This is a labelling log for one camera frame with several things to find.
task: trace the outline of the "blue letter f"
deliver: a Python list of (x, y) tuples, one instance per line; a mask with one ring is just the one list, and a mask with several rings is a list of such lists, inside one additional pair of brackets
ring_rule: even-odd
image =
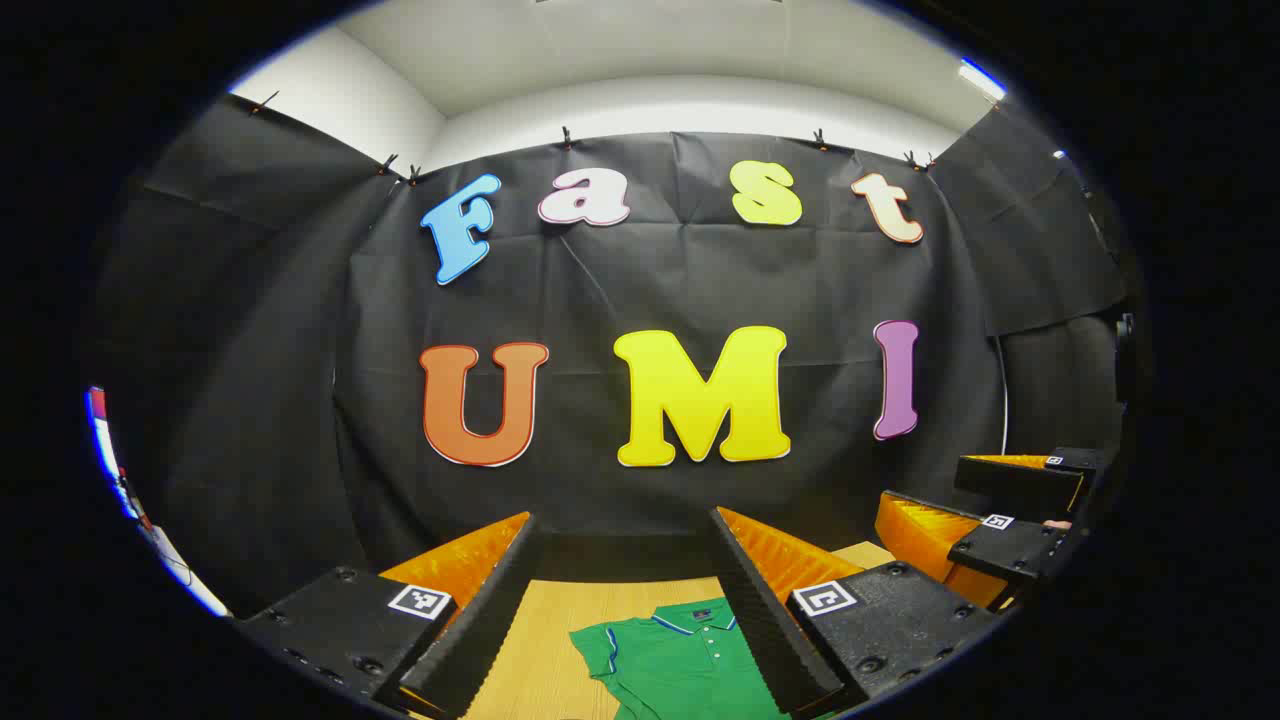
[[(431, 229), (435, 251), (440, 255), (440, 269), (435, 273), (438, 284), (449, 284), (489, 254), (489, 243), (474, 240), (471, 228), (486, 232), (493, 227), (493, 208), (477, 196), (497, 192), (499, 187), (502, 181), (495, 176), (483, 174), (422, 215), (421, 225)], [(462, 204), (467, 200), (471, 206), (463, 213)]]

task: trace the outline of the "orange soft finger pad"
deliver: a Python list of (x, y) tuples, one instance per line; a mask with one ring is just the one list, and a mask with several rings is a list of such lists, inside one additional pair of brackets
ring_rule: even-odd
[(987, 462), (1000, 462), (1001, 465), (1018, 465), (1019, 468), (1032, 468), (1043, 470), (1048, 455), (965, 455), (970, 460), (984, 460)]
[(847, 560), (746, 515), (727, 507), (716, 510), (783, 606), (787, 596), (796, 588), (838, 580), (863, 571), (863, 568)]
[(957, 566), (947, 553), (982, 519), (884, 491), (876, 512), (876, 533), (893, 557), (915, 566), (969, 602), (987, 607), (1007, 584), (970, 568)]
[(417, 557), (406, 560), (383, 571), (380, 577), (449, 593), (458, 605), (458, 612), (449, 618), (448, 624), (452, 624), (475, 598), (480, 585), (489, 579), (494, 565), (507, 552), (511, 541), (527, 520), (529, 512), (521, 512), (485, 525)]

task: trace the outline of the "white ceiling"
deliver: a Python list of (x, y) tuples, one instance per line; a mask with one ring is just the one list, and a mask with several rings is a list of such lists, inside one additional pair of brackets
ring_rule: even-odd
[(447, 117), (655, 74), (822, 87), (957, 132), (989, 109), (959, 56), (854, 0), (388, 0), (339, 27)]

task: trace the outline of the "ceiling light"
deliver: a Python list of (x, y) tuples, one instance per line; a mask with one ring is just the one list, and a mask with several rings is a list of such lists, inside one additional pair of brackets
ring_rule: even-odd
[(961, 59), (960, 63), (960, 77), (972, 82), (978, 90), (992, 100), (1000, 101), (1005, 99), (1004, 86), (983, 72), (982, 68), (965, 59)]

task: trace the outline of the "shirt collar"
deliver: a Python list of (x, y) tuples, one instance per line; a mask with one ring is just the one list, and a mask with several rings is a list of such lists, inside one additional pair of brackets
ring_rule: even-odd
[[(703, 620), (695, 620), (695, 610), (710, 610), (710, 615)], [(732, 630), (737, 626), (737, 618), (733, 616), (733, 610), (723, 597), (682, 605), (664, 605), (653, 611), (652, 619), (659, 625), (685, 635), (691, 635), (694, 630), (703, 626), (721, 630)]]

